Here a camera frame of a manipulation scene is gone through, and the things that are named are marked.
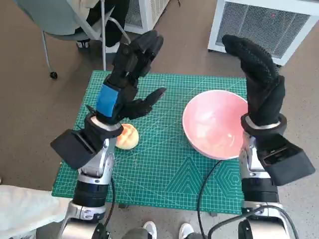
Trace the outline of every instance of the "shoe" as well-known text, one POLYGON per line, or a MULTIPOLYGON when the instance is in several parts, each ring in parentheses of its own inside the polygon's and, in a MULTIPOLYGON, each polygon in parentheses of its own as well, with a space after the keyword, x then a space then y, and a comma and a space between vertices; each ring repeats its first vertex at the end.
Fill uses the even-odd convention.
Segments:
POLYGON ((189 234, 193 232, 193 227, 188 223, 184 223, 179 229, 178 239, 185 239, 189 234))
POLYGON ((77 41, 76 42, 76 46, 79 48, 79 49, 87 49, 90 47, 90 44, 89 44, 89 41, 77 41))
POLYGON ((120 43, 116 43, 114 46, 111 47, 105 47, 105 53, 110 54, 110 53, 117 53, 118 49, 120 47, 120 43))
POLYGON ((146 229, 146 231, 149 232, 149 234, 152 235, 153 239, 157 239, 158 237, 158 232, 156 230, 156 226, 154 222, 148 221, 144 224, 143 226, 144 229, 146 229))

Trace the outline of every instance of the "green cutting mat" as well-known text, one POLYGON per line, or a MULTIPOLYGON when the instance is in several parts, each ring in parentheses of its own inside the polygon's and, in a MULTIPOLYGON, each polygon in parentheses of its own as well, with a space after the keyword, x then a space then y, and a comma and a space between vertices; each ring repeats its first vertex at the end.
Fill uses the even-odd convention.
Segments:
MULTIPOLYGON (((83 126, 88 113, 85 105, 95 106, 108 74, 93 72, 75 125, 83 126)), ((140 79, 138 97, 144 98, 159 87, 166 87, 167 91, 153 111, 131 122, 140 134, 138 146, 129 151, 115 151, 116 201, 128 205, 195 210, 203 179, 217 160, 202 156, 189 145, 181 123, 183 110, 194 96, 207 90, 228 90, 246 97, 245 80, 148 74, 140 79)), ((215 170, 204 191, 201 210, 240 214, 243 196, 238 161, 224 161, 215 170)), ((62 163, 52 195, 73 197, 76 179, 77 172, 62 163)))

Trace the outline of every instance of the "vent grille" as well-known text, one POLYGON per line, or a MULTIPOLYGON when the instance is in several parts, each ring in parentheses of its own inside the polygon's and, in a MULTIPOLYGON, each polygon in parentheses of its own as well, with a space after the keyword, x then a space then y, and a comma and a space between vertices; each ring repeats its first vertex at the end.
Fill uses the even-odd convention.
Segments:
POLYGON ((225 34, 246 37, 281 58, 310 16, 226 2, 216 44, 225 34))
POLYGON ((125 24, 143 27, 139 0, 130 0, 130 7, 126 16, 125 24))
POLYGON ((152 20, 156 21, 160 16, 169 0, 151 0, 152 20))

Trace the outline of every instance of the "white appliance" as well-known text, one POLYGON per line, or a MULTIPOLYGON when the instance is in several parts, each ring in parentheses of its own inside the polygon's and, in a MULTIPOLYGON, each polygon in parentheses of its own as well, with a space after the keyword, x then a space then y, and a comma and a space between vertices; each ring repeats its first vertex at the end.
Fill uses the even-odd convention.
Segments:
POLYGON ((143 34, 152 30, 169 0, 131 0, 125 31, 143 34))
POLYGON ((319 1, 217 0, 208 50, 225 52, 223 35, 246 37, 285 65, 319 19, 319 1))

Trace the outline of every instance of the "chair wheel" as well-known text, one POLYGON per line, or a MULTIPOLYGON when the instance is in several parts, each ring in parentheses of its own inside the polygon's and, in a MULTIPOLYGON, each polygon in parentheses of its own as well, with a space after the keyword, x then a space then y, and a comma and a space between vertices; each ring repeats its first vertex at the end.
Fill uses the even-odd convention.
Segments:
POLYGON ((56 80, 56 79, 58 79, 58 74, 57 74, 55 71, 52 71, 52 72, 50 72, 50 77, 51 77, 53 80, 56 80))

